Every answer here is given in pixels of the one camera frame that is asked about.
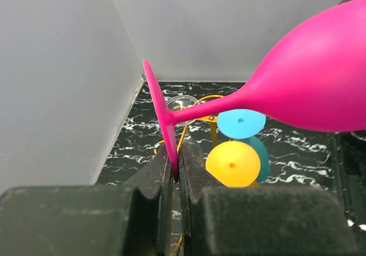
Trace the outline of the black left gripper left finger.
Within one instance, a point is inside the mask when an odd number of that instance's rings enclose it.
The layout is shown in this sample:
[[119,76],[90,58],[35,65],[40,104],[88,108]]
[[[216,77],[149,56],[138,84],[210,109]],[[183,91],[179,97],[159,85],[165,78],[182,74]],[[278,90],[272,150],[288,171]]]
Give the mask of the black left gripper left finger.
[[118,185],[16,187],[1,196],[2,255],[169,255],[165,146]]

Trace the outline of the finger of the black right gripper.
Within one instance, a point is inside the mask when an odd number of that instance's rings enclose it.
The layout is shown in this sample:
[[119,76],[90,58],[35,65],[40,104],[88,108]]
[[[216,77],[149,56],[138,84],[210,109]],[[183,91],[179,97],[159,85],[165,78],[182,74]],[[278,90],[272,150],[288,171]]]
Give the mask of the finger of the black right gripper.
[[336,133],[337,163],[348,224],[365,234],[365,132]]

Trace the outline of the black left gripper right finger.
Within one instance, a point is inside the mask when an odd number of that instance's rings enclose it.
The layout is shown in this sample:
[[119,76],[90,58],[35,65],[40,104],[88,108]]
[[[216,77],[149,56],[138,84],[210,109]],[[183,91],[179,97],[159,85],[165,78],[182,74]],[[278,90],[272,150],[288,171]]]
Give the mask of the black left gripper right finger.
[[343,209],[311,186],[228,188],[180,149],[185,255],[359,255]]

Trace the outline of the orange plastic goblet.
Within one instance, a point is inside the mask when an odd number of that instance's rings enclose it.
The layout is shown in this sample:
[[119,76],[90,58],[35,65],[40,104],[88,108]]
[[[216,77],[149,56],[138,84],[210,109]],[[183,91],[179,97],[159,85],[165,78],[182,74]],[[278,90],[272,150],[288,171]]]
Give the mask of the orange plastic goblet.
[[259,175],[261,162],[253,147],[239,141],[227,141],[208,154],[205,169],[227,187],[247,187]]

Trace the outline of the pink plastic goblet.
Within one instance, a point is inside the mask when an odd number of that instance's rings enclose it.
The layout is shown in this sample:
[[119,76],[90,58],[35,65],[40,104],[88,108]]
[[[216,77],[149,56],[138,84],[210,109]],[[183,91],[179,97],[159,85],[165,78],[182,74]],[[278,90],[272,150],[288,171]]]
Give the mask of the pink plastic goblet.
[[[142,64],[151,97],[162,94],[149,62]],[[234,93],[254,111],[294,127],[364,130],[365,0],[336,5],[295,27]]]

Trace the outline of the blue plastic goblet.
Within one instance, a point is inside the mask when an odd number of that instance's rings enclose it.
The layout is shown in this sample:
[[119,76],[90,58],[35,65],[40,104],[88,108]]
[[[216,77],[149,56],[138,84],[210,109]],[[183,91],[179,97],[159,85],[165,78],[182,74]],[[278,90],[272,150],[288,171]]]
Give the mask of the blue plastic goblet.
[[248,144],[257,152],[261,169],[256,178],[258,183],[264,182],[270,173],[269,154],[265,145],[256,137],[264,128],[266,116],[248,109],[235,109],[219,113],[217,126],[219,131],[234,141]]

